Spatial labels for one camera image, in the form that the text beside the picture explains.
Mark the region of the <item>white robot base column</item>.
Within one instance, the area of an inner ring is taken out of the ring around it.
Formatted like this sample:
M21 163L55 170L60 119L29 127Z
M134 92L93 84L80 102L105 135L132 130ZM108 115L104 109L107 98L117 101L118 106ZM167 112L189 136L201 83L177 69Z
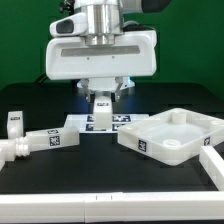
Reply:
M92 78L89 80L89 89L91 91L114 91L117 84L115 83L115 78ZM132 88L135 83L129 78L123 78L123 85L121 90Z

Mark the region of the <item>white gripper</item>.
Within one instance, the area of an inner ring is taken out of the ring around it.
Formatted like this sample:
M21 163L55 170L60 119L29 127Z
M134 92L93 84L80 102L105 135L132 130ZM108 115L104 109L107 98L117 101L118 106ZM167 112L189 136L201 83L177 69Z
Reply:
M116 77L111 94L113 102L120 98L123 78L148 76L156 71L154 30L126 32L115 37L111 46L87 46L82 37L52 39L46 50L46 74L52 80L82 79L87 101L93 103L95 93L87 78Z

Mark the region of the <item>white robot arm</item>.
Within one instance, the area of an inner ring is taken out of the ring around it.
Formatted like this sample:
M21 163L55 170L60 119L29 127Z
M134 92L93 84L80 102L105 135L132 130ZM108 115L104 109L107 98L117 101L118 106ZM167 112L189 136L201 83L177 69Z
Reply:
M130 88L132 76L156 72L157 33L127 13L159 13L172 0L64 0L70 15L53 22L46 49L46 75L51 80L75 80L92 102L112 100Z

